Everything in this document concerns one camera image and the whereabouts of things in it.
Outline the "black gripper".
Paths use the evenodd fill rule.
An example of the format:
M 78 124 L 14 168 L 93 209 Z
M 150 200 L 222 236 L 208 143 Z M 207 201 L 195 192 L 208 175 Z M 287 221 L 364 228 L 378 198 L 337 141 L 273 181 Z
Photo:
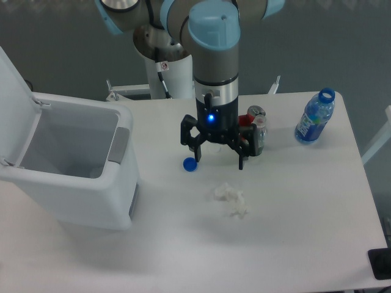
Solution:
M 194 159 L 199 162 L 202 157 L 201 145 L 206 142 L 229 143 L 238 156 L 238 168 L 242 170 L 246 157 L 257 153 L 257 138 L 255 124 L 239 126 L 238 100 L 213 106 L 208 110 L 203 103 L 196 100 L 197 119 L 186 114 L 180 124 L 180 143 L 187 145 L 194 153 Z M 196 128 L 198 134 L 193 137 L 191 130 Z

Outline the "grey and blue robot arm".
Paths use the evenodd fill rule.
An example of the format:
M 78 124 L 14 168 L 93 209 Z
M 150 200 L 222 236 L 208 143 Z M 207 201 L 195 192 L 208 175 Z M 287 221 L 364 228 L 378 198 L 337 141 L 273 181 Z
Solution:
M 258 156 L 253 124 L 238 113 L 241 26 L 279 12 L 283 1 L 97 1 L 115 34 L 149 26 L 192 57 L 197 115 L 184 116 L 180 141 L 200 160 L 204 142 L 227 145 L 240 161 Z

